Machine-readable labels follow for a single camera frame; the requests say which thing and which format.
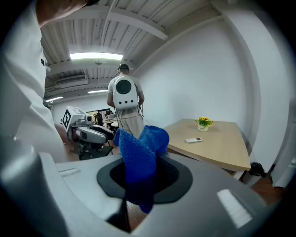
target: white remote control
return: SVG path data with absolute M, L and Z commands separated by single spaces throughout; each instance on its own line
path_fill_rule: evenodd
M 190 138 L 190 139 L 186 139 L 187 143 L 198 143 L 198 142 L 202 142 L 203 140 L 201 138 Z

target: rectangular light fixture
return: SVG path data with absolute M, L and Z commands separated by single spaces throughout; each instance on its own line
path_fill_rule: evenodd
M 91 94 L 91 93 L 98 93 L 98 92 L 107 92 L 107 90 L 100 90 L 100 91 L 89 91 L 88 93 Z
M 70 54 L 70 58 L 72 60 L 73 59 L 87 59 L 87 58 L 105 58 L 105 59 L 121 60 L 122 57 L 123 57 L 123 55 L 121 55 L 121 54 L 98 53 L 98 52 Z
M 53 100 L 58 100 L 58 99 L 61 99 L 61 98 L 63 98 L 63 97 L 62 97 L 62 96 L 60 96 L 60 97 L 52 98 L 52 99 L 50 99 L 50 100 L 46 100 L 45 102 L 50 102 L 50 101 L 53 101 Z

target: blue towel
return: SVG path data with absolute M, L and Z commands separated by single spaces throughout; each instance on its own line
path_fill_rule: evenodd
M 168 133 L 155 126 L 145 126 L 139 139 L 118 129 L 113 140 L 119 146 L 125 165 L 127 199 L 148 213 L 156 191 L 156 156 L 166 152 Z

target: potted plant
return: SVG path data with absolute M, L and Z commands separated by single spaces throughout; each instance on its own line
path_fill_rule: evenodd
M 197 130 L 199 131 L 207 131 L 210 126 L 213 125 L 213 121 L 209 120 L 207 117 L 199 117 L 195 120 L 198 123 Z

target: white flower pot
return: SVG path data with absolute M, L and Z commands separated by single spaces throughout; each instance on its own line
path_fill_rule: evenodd
M 202 126 L 200 124 L 198 124 L 197 130 L 199 131 L 207 131 L 209 128 L 207 128 L 206 126 Z

